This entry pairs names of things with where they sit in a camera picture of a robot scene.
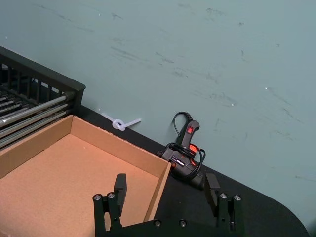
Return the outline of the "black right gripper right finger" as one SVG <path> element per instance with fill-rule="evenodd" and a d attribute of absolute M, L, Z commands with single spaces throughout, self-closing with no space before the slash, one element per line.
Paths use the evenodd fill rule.
<path fill-rule="evenodd" d="M 219 182 L 213 173 L 207 173 L 204 181 L 204 192 L 216 227 L 222 232 L 243 231 L 243 210 L 240 195 L 229 196 L 221 191 Z"/>

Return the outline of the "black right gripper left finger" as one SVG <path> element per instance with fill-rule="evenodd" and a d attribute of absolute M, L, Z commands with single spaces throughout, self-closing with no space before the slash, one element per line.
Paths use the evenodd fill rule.
<path fill-rule="evenodd" d="M 95 194 L 93 196 L 94 207 L 94 229 L 95 231 L 106 231 L 105 213 L 110 216 L 111 230 L 122 228 L 120 217 L 127 193 L 127 179 L 125 173 L 120 173 L 116 177 L 114 190 L 107 195 Z"/>

